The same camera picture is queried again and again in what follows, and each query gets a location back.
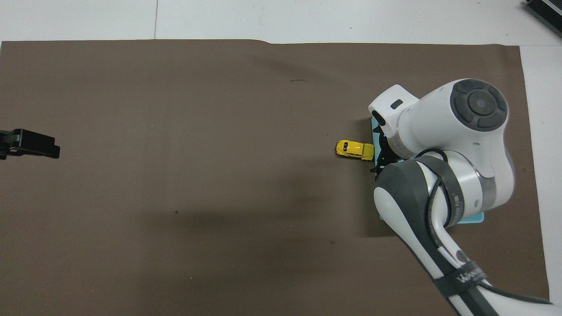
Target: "brown tablecloth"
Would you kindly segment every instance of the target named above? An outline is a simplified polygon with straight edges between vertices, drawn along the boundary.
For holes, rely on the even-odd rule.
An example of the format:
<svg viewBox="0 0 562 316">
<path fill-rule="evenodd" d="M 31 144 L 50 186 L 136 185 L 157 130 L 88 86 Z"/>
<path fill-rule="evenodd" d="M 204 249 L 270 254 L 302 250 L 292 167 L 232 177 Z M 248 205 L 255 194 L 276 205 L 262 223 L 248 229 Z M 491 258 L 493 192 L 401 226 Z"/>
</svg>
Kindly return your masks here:
<svg viewBox="0 0 562 316">
<path fill-rule="evenodd" d="M 513 197 L 452 235 L 499 288 L 548 297 L 518 47 L 252 40 L 3 42 L 2 315 L 453 315 L 378 218 L 368 104 L 460 78 L 510 104 Z"/>
</svg>

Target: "toy car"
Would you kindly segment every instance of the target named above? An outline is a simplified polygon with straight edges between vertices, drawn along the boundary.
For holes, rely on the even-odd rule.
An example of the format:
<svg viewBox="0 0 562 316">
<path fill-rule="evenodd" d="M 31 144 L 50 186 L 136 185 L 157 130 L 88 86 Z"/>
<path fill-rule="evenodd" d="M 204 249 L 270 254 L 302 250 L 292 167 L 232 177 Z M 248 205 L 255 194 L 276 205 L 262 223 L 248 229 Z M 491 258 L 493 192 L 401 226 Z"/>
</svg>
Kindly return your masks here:
<svg viewBox="0 0 562 316">
<path fill-rule="evenodd" d="M 344 157 L 370 161 L 375 155 L 375 146 L 343 139 L 336 145 L 336 153 Z"/>
</svg>

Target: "robotic arm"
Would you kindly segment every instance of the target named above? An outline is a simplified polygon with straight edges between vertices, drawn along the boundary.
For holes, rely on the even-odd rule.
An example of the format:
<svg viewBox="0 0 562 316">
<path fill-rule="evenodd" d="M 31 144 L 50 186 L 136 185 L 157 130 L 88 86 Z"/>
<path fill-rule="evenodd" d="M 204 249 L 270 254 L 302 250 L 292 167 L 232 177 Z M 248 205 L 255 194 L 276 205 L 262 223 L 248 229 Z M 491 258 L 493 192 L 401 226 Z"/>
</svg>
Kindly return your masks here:
<svg viewBox="0 0 562 316">
<path fill-rule="evenodd" d="M 547 300 L 491 286 L 445 230 L 511 197 L 503 95 L 476 79 L 450 82 L 421 99 L 394 85 L 369 111 L 392 151 L 406 159 L 379 174 L 373 192 L 377 210 L 455 312 L 562 315 L 562 308 Z"/>
</svg>

